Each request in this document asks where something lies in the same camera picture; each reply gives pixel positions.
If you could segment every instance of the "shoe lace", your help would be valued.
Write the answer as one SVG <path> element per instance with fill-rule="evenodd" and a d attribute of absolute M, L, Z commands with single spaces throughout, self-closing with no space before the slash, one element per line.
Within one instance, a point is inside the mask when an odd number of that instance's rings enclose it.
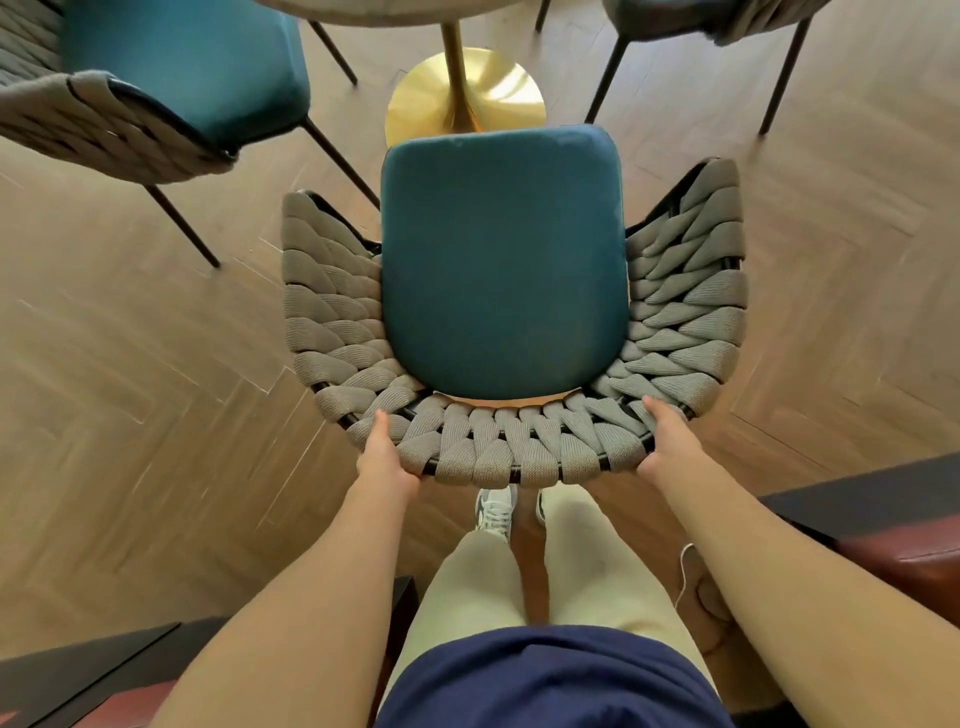
<path fill-rule="evenodd" d="M 488 502 L 483 509 L 483 527 L 506 533 L 510 528 L 512 515 L 513 509 L 505 503 Z"/>

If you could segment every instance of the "person's left hand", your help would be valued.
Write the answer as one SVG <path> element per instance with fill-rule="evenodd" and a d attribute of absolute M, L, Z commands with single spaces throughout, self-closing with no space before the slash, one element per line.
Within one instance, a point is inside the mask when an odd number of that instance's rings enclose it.
<path fill-rule="evenodd" d="M 409 502 L 420 489 L 420 479 L 400 466 L 394 442 L 390 439 L 390 417 L 382 409 L 373 415 L 373 429 L 367 446 L 357 458 L 357 482 L 365 488 L 386 489 L 400 493 Z"/>

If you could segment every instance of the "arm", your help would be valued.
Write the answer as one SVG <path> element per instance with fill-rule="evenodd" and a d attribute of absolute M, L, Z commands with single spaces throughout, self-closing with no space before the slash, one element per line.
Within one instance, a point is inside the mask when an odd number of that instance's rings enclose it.
<path fill-rule="evenodd" d="M 400 468 L 382 412 L 357 471 L 320 540 L 210 641 L 154 728 L 367 724 L 403 516 L 419 485 Z"/>
<path fill-rule="evenodd" d="M 663 493 L 731 612 L 814 728 L 957 725 L 960 630 L 768 511 L 644 398 Z"/>

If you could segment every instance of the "white cable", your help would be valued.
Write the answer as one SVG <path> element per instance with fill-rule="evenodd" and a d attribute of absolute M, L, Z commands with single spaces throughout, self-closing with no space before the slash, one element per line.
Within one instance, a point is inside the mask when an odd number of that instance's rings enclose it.
<path fill-rule="evenodd" d="M 693 544 L 687 544 L 686 546 L 680 549 L 680 577 L 683 580 L 683 582 L 680 585 L 680 593 L 677 595 L 677 599 L 673 603 L 674 609 L 677 608 L 677 606 L 680 604 L 680 600 L 684 598 L 684 594 L 686 593 L 686 567 L 684 566 L 684 557 L 686 556 L 686 553 L 690 551 L 692 548 L 696 548 L 696 546 L 694 546 Z"/>

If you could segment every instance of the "black metal chair leg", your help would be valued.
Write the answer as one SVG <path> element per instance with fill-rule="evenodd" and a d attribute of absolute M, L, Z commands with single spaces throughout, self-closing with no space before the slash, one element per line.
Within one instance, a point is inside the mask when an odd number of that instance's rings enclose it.
<path fill-rule="evenodd" d="M 537 25 L 534 29 L 541 33 L 543 31 L 543 21 L 546 20 L 546 12 L 550 10 L 550 0 L 543 0 L 540 3 L 540 12 L 537 13 Z"/>
<path fill-rule="evenodd" d="M 343 170 L 344 174 L 350 178 L 350 181 L 357 185 L 357 188 L 364 193 L 364 196 L 373 203 L 373 206 L 380 209 L 380 198 L 376 196 L 370 186 L 364 182 L 363 178 L 357 174 L 357 171 L 350 166 L 350 163 L 344 159 L 344 156 L 337 151 L 337 148 L 330 143 L 323 133 L 317 129 L 317 125 L 307 116 L 300 124 L 306 132 L 313 137 L 313 140 L 320 145 L 337 166 Z"/>
<path fill-rule="evenodd" d="M 344 73 L 347 74 L 347 78 L 350 79 L 350 82 L 353 85 L 357 85 L 356 74 L 353 73 L 353 69 L 350 68 L 349 63 L 347 63 L 347 59 L 344 58 L 343 54 L 340 52 L 340 49 L 333 44 L 333 38 L 331 38 L 326 34 L 326 30 L 324 30 L 324 26 L 322 26 L 316 20 L 311 20 L 310 27 L 313 28 L 314 33 L 320 36 L 320 40 L 324 42 L 324 45 L 326 46 L 326 50 L 328 50 L 330 52 L 330 55 L 333 56 L 333 59 L 337 61 L 337 65 L 343 68 Z"/>
<path fill-rule="evenodd" d="M 193 247 L 200 251 L 200 255 L 205 257 L 206 261 L 214 268 L 219 268 L 220 260 L 207 248 L 203 240 L 200 239 L 200 236 L 190 227 L 190 223 L 183 219 L 183 216 L 174 207 L 174 204 L 167 199 L 167 196 L 160 192 L 159 187 L 155 184 L 144 184 L 143 188 L 150 193 L 150 196 L 154 198 L 156 203 L 163 208 L 163 211 L 170 216 L 170 219 L 177 223 L 177 227 L 190 239 Z"/>
<path fill-rule="evenodd" d="M 786 52 L 786 58 L 783 60 L 780 77 L 777 79 L 777 85 L 774 86 L 774 95 L 770 97 L 767 112 L 763 115 L 763 123 L 760 124 L 760 136 L 765 136 L 774 123 L 774 116 L 777 115 L 777 109 L 780 108 L 780 99 L 783 98 L 786 85 L 790 82 L 790 74 L 793 73 L 793 67 L 797 64 L 800 49 L 804 47 L 804 40 L 806 39 L 806 32 L 810 29 L 811 19 L 808 17 L 797 23 L 797 30 L 794 31 L 793 40 L 790 41 L 790 49 Z"/>
<path fill-rule="evenodd" d="M 624 36 L 620 36 L 616 40 L 616 45 L 613 46 L 610 60 L 607 61 L 607 70 L 603 72 L 603 78 L 600 79 L 597 92 L 593 94 L 593 103 L 590 104 L 590 110 L 587 112 L 587 118 L 584 119 L 584 124 L 592 124 L 593 120 L 597 117 L 600 105 L 603 104 L 603 100 L 607 96 L 607 91 L 610 89 L 613 76 L 616 75 L 616 69 L 620 66 L 620 62 L 623 60 L 623 54 L 626 53 L 628 45 L 630 45 L 630 40 Z"/>

